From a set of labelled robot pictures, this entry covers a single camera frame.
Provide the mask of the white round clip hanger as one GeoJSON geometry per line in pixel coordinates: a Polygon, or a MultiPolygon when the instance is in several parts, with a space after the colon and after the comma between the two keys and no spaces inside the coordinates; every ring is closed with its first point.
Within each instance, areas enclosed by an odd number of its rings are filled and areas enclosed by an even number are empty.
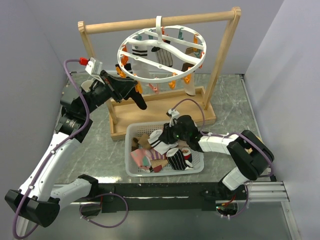
{"type": "Polygon", "coordinates": [[[191,83],[192,74],[202,68],[207,44],[201,34],[181,25],[162,25],[162,17],[155,18],[155,27],[141,29],[128,36],[117,51],[120,77],[153,84],[168,83],[173,89],[176,80],[191,83]],[[150,78],[150,67],[169,72],[165,78],[150,78]]]}

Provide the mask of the cream brown ribbed sock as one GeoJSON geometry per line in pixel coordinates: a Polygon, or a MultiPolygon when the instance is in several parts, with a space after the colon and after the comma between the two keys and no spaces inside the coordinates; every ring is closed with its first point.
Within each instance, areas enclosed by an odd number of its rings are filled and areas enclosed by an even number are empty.
{"type": "MultiPolygon", "coordinates": [[[[185,54],[191,57],[195,57],[195,53],[194,53],[194,49],[192,47],[188,47],[185,50],[185,54]]],[[[185,62],[182,65],[182,71],[186,72],[187,70],[189,70],[190,68],[192,68],[194,65],[188,62],[185,62]]],[[[196,95],[196,89],[195,89],[195,73],[192,72],[188,75],[186,75],[185,77],[182,78],[183,79],[183,89],[184,92],[188,95],[188,96],[195,96],[196,95]]]]}

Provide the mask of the wooden hanger stand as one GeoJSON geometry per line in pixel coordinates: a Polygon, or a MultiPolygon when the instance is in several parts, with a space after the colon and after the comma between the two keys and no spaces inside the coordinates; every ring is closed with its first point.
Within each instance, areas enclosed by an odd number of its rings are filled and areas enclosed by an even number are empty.
{"type": "MultiPolygon", "coordinates": [[[[234,7],[230,11],[223,12],[162,17],[162,25],[165,27],[179,25],[190,28],[189,24],[219,21],[227,22],[210,76],[210,81],[206,87],[196,87],[195,96],[189,96],[183,89],[179,88],[179,84],[183,84],[182,79],[176,80],[175,89],[170,89],[167,82],[151,83],[154,86],[158,84],[159,94],[155,94],[149,88],[149,83],[140,81],[143,89],[143,93],[141,95],[147,105],[145,110],[140,109],[133,99],[124,100],[120,103],[116,102],[115,100],[108,100],[106,105],[109,110],[110,136],[112,140],[117,141],[124,139],[127,127],[130,124],[166,121],[168,119],[167,111],[173,106],[177,106],[181,114],[191,115],[196,123],[214,123],[216,121],[216,115],[210,100],[225,62],[241,14],[241,9],[239,7],[234,7]]],[[[153,28],[155,26],[156,18],[90,25],[86,25],[83,21],[80,21],[78,22],[78,31],[88,56],[90,58],[99,60],[94,52],[90,35],[128,30],[131,30],[132,34],[134,34],[139,30],[153,28]]],[[[149,68],[149,74],[151,79],[163,79],[171,75],[169,72],[155,67],[149,68]]]]}

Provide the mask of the pink clothes peg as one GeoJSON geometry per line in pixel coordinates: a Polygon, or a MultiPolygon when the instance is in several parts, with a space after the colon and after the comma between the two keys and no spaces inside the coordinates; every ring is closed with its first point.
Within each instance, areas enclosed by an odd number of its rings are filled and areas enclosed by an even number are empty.
{"type": "Polygon", "coordinates": [[[155,94],[159,94],[160,90],[158,84],[152,85],[151,83],[149,83],[148,86],[155,94]]]}

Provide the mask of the pink sock left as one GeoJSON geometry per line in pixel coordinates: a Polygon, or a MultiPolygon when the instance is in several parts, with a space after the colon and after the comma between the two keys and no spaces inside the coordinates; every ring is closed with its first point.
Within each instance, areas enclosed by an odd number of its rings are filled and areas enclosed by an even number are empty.
{"type": "Polygon", "coordinates": [[[130,155],[140,169],[143,169],[143,170],[150,169],[151,164],[143,148],[138,148],[134,151],[131,151],[130,155]]]}

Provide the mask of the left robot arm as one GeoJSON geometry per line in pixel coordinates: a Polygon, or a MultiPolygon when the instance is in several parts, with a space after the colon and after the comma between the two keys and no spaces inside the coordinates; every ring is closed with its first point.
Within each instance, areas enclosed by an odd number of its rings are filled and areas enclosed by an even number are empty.
{"type": "Polygon", "coordinates": [[[91,128],[90,113],[109,99],[120,102],[131,97],[141,98],[135,89],[136,80],[115,77],[104,70],[88,91],[73,79],[69,81],[70,86],[64,88],[60,99],[61,115],[45,155],[19,189],[11,189],[5,195],[5,201],[16,217],[44,228],[51,225],[60,210],[70,203],[81,198],[94,201],[99,195],[98,180],[86,174],[58,190],[53,189],[66,161],[91,128]]]}

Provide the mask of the aluminium rail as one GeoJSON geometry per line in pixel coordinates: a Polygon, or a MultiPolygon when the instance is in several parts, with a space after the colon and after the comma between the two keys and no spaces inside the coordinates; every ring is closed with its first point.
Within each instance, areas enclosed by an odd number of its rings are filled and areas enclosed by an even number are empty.
{"type": "MultiPolygon", "coordinates": [[[[275,202],[290,202],[290,198],[285,190],[285,186],[280,182],[267,182],[271,185],[250,183],[248,186],[249,203],[275,203],[275,202]]],[[[54,184],[53,191],[59,190],[68,184],[54,184]]],[[[151,200],[151,199],[187,199],[187,196],[125,196],[126,199],[139,199],[139,200],[151,200]]]]}

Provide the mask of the purple striped sock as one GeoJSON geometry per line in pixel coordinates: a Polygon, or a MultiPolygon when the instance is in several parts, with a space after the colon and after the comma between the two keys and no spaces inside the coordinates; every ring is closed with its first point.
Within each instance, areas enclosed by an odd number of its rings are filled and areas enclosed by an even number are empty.
{"type": "Polygon", "coordinates": [[[150,161],[153,161],[153,160],[165,160],[167,157],[165,154],[160,154],[156,150],[150,149],[148,151],[148,158],[150,161]]]}

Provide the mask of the black white striped sock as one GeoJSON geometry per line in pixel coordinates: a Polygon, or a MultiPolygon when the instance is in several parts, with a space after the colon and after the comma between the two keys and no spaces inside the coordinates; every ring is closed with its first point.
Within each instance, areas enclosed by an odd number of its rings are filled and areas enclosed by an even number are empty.
{"type": "Polygon", "coordinates": [[[160,47],[154,46],[151,51],[155,53],[157,61],[159,64],[167,66],[167,67],[172,67],[173,66],[173,58],[172,54],[160,47]]]}

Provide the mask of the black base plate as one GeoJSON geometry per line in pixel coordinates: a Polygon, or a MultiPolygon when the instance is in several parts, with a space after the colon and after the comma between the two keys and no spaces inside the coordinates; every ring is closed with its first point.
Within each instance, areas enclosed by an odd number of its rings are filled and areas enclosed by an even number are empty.
{"type": "Polygon", "coordinates": [[[183,182],[183,183],[100,183],[98,197],[83,197],[76,203],[102,204],[103,213],[125,211],[158,210],[193,210],[214,211],[218,201],[226,202],[235,197],[245,200],[245,187],[234,191],[228,190],[218,182],[183,182]],[[113,193],[121,196],[99,196],[113,193]]]}

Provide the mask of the white plastic laundry basket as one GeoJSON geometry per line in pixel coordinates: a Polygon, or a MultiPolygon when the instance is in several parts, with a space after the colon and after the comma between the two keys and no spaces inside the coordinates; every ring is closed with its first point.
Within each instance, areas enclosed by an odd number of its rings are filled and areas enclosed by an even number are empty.
{"type": "Polygon", "coordinates": [[[188,175],[200,173],[204,167],[204,154],[201,152],[191,150],[192,165],[191,170],[174,170],[170,164],[166,165],[160,172],[146,172],[142,170],[135,163],[131,156],[132,151],[132,138],[140,137],[143,134],[150,135],[153,131],[161,129],[167,121],[155,121],[155,122],[138,122],[130,124],[126,129],[125,134],[125,152],[124,163],[126,173],[131,177],[164,177],[164,176],[176,176],[176,175],[188,175]]]}

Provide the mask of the orange clothes peg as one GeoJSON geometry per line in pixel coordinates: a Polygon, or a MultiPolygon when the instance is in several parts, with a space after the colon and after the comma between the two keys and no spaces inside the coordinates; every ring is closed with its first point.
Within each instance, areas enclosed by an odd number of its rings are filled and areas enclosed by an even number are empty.
{"type": "Polygon", "coordinates": [[[139,94],[143,93],[143,88],[140,81],[137,81],[137,84],[135,85],[135,91],[139,94]]]}
{"type": "Polygon", "coordinates": [[[177,81],[172,80],[168,83],[168,86],[170,87],[170,89],[174,90],[176,88],[176,84],[177,84],[177,81]]]}

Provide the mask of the tan brown sock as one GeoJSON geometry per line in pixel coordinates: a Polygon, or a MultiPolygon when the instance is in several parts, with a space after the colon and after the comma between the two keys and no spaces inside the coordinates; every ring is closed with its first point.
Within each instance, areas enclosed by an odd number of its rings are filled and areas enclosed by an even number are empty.
{"type": "Polygon", "coordinates": [[[149,135],[144,133],[142,136],[135,136],[131,140],[131,150],[135,151],[139,148],[143,148],[146,150],[152,149],[152,146],[149,143],[149,135]]]}

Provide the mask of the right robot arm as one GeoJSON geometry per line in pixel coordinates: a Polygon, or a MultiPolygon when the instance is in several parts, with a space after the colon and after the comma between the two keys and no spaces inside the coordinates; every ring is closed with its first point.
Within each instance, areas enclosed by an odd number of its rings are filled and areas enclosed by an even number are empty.
{"type": "Polygon", "coordinates": [[[250,130],[241,133],[215,134],[200,130],[189,115],[172,118],[163,125],[158,139],[164,144],[184,141],[191,150],[223,153],[231,156],[235,168],[219,181],[219,195],[230,199],[241,185],[264,177],[275,159],[269,148],[250,130]]]}

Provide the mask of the red santa sock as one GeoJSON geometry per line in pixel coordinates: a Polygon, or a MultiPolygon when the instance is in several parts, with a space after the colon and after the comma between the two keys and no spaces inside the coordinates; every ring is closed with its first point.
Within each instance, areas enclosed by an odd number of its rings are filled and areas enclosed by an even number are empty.
{"type": "Polygon", "coordinates": [[[184,160],[192,163],[193,158],[192,158],[191,149],[188,148],[188,147],[183,147],[183,148],[181,149],[181,152],[182,152],[182,155],[183,155],[184,160]]]}

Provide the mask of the black sock white stripes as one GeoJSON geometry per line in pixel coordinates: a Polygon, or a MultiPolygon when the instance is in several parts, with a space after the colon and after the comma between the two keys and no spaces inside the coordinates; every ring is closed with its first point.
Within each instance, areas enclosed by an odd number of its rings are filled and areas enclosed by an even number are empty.
{"type": "MultiPolygon", "coordinates": [[[[115,64],[115,68],[116,68],[117,74],[120,75],[120,65],[119,64],[115,64]]],[[[133,74],[131,63],[127,63],[124,66],[124,68],[128,72],[133,74]]],[[[129,98],[131,98],[141,110],[146,110],[147,109],[147,104],[146,104],[145,100],[143,99],[142,95],[139,92],[136,91],[135,87],[123,99],[127,101],[129,98]]]]}

